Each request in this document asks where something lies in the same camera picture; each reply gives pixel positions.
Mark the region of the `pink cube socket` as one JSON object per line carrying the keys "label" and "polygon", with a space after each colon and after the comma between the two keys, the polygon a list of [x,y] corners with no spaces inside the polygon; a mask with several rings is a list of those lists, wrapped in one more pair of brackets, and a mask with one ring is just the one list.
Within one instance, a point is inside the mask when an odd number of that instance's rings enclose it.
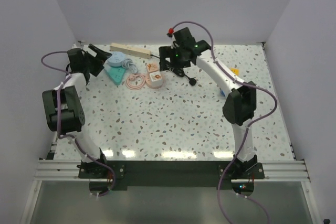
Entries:
{"label": "pink cube socket", "polygon": [[158,65],[156,63],[147,63],[146,70],[148,73],[159,71]]}

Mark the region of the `teal triangular power strip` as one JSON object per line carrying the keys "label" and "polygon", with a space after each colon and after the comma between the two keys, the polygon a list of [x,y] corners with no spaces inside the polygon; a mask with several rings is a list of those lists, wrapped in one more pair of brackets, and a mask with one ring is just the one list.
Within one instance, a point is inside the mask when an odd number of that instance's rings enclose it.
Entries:
{"label": "teal triangular power strip", "polygon": [[123,67],[106,66],[104,70],[110,80],[117,86],[121,84],[126,73],[126,69]]}

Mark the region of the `beige power strip red sockets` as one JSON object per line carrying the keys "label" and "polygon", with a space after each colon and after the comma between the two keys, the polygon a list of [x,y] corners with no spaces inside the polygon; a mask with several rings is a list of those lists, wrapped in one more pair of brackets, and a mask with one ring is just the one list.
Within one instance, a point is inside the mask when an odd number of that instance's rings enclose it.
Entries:
{"label": "beige power strip red sockets", "polygon": [[151,58],[151,51],[145,48],[138,48],[134,46],[111,43],[110,51],[122,52],[126,55],[135,56],[139,58],[149,59]]}

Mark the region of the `white cube socket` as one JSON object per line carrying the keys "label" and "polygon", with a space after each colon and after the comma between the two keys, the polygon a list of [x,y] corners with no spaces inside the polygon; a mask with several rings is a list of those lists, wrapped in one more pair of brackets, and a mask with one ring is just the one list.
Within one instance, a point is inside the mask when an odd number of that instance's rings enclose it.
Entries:
{"label": "white cube socket", "polygon": [[163,84],[163,77],[159,71],[149,73],[149,83],[152,88],[159,88]]}

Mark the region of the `yellow cube socket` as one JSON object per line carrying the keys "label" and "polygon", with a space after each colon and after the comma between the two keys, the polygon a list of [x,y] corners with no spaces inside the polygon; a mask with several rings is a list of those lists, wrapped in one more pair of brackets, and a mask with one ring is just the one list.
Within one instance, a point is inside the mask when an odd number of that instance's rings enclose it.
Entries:
{"label": "yellow cube socket", "polygon": [[232,71],[233,73],[235,73],[235,74],[239,74],[239,70],[236,69],[236,68],[231,68],[231,71]]}

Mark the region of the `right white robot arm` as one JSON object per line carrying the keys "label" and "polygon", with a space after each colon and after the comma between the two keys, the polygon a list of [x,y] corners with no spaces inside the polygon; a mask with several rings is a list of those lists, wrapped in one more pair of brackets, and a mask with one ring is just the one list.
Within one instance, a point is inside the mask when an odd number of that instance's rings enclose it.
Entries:
{"label": "right white robot arm", "polygon": [[170,46],[159,48],[160,70],[173,71],[195,65],[223,90],[226,97],[223,115],[234,132],[234,173],[239,178],[246,178],[257,164],[253,138],[248,128],[256,110],[255,84],[252,81],[245,82],[233,74],[215,57],[213,44],[204,40],[196,41],[187,27],[178,31],[170,28],[167,35],[173,41]]}

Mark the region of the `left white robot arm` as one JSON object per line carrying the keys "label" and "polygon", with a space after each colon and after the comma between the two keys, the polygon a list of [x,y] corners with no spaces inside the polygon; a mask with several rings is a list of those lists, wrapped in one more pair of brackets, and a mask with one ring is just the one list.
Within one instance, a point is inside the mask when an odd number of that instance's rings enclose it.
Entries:
{"label": "left white robot arm", "polygon": [[[79,169],[103,178],[108,174],[109,165],[101,148],[89,136],[79,92],[86,87],[91,76],[97,77],[100,74],[111,53],[92,44],[88,48],[96,55],[93,56],[82,48],[72,48],[42,56],[41,63],[45,67],[65,73],[65,79],[60,85],[44,91],[42,98],[49,129],[57,133],[58,139],[67,138],[71,141],[81,156]],[[56,54],[67,54],[69,64],[65,69],[44,62],[48,56]]]}

